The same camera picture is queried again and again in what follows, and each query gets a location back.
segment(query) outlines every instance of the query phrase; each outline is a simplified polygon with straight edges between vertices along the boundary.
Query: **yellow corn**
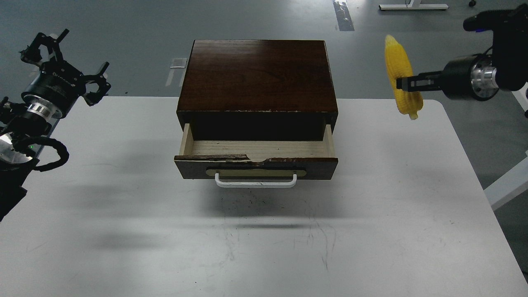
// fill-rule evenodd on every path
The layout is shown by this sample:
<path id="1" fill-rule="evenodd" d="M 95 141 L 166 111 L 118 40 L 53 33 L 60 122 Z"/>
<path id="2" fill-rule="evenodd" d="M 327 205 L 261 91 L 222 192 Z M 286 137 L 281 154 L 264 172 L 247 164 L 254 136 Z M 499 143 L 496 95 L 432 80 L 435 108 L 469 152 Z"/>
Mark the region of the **yellow corn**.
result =
<path id="1" fill-rule="evenodd" d="M 396 89 L 396 78 L 412 76 L 412 68 L 405 49 L 391 35 L 385 37 L 385 63 L 398 110 L 411 119 L 417 119 L 418 111 L 423 107 L 423 98 L 420 92 Z"/>

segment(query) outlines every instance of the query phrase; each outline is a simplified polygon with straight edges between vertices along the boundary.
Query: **white handle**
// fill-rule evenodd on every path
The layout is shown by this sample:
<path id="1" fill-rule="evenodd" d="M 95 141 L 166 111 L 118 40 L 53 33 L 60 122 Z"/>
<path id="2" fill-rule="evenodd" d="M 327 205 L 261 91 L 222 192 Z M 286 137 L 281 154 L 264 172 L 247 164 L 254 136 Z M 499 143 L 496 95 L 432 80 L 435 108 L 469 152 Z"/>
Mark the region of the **white handle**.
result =
<path id="1" fill-rule="evenodd" d="M 220 173 L 214 174 L 214 181 L 221 188 L 267 188 L 267 189 L 285 189 L 295 186 L 297 183 L 297 174 L 294 173 L 293 179 L 289 182 L 248 182 L 248 181 L 221 181 Z"/>

